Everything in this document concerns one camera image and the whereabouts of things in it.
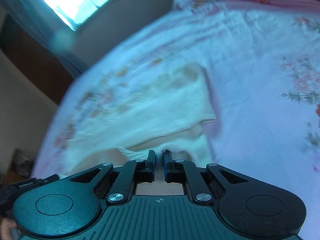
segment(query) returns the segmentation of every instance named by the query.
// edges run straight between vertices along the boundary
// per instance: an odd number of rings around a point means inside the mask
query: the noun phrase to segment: person
[[[17,224],[14,220],[9,218],[1,218],[0,221],[0,239],[1,240],[13,240],[11,235],[11,229],[16,228]]]

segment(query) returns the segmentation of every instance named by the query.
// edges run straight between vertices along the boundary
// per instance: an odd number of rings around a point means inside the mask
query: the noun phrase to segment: white bed sheet
[[[314,13],[320,5],[304,0],[310,12],[301,13],[288,0],[285,8],[273,1],[176,0],[175,11],[120,44],[73,83],[33,175],[44,178],[68,169],[63,165],[67,144],[61,140],[72,137],[65,132],[70,120],[83,118],[75,118],[79,101],[110,71],[147,79],[164,68],[198,61],[207,71],[217,115],[205,126],[213,161],[298,195],[307,207],[300,236],[319,240],[320,17]]]

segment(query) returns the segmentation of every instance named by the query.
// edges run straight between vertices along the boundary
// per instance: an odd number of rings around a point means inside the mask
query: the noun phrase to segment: black mechanical device
[[[295,194],[215,163],[163,158],[165,181],[184,195],[135,195],[154,181],[150,150],[147,160],[103,163],[23,193],[12,207],[21,240],[300,239],[306,208]]]

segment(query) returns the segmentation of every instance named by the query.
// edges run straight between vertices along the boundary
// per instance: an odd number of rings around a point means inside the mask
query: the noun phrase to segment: wall
[[[72,53],[88,66],[172,8],[173,0],[110,0],[76,31]]]
[[[0,27],[5,15],[0,8]],[[6,173],[16,148],[36,156],[56,109],[0,50],[0,174]]]

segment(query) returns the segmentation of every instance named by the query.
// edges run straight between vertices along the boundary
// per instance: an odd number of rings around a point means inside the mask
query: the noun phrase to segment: metal screw
[[[212,197],[209,194],[201,193],[196,195],[196,199],[201,202],[209,201]]]
[[[108,196],[108,200],[113,201],[113,202],[118,202],[124,199],[124,196],[120,193],[113,193]]]

